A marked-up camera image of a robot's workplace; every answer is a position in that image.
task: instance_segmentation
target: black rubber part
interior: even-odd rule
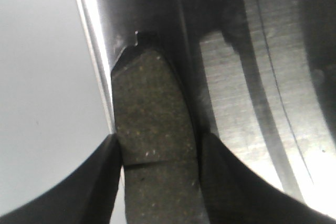
[[[109,135],[69,177],[30,203],[0,218],[1,224],[108,224],[122,164]]]
[[[201,185],[211,224],[336,224],[270,186],[214,134],[203,137]]]

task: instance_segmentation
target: shiny metal edge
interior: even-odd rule
[[[85,36],[88,42],[94,71],[96,73],[108,128],[110,133],[114,133],[116,132],[116,129],[114,125],[112,85],[110,78],[112,67],[109,64],[104,37],[101,31],[97,0],[76,1]]]

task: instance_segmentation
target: curved black edge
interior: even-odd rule
[[[91,156],[51,190],[2,216],[1,224],[107,224],[118,191],[122,158],[108,135]]]
[[[270,186],[214,134],[205,134],[202,145],[201,187],[212,224],[336,223]]]

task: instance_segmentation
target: brushed metal surface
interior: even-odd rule
[[[267,182],[336,218],[332,0],[77,1],[107,103],[104,79],[123,48],[136,31],[157,32],[199,132],[217,133]],[[113,130],[111,102],[107,115]]]

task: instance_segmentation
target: brake pad friction material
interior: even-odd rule
[[[115,69],[114,117],[124,165],[195,158],[190,115],[166,60],[150,50]]]
[[[127,222],[209,223],[192,123],[174,73],[154,50],[121,57],[112,88]]]

